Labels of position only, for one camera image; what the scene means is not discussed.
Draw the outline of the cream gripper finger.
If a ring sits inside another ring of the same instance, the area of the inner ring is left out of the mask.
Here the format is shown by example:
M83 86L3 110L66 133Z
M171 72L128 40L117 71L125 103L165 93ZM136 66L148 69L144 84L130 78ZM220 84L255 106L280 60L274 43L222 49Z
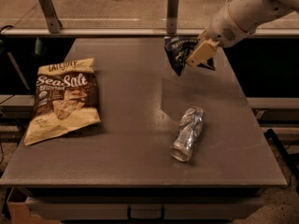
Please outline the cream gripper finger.
M200 63L207 62L217 53L218 46L219 41L212 39L201 41L187 58L187 65L195 67Z

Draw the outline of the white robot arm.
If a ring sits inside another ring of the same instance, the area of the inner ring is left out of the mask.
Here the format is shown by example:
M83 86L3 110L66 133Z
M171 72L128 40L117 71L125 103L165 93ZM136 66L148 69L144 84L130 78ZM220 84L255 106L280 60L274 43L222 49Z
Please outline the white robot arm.
M232 0L219 10L199 35L186 59L189 66L207 63L218 47L230 48L255 33L258 26L299 10L299 0Z

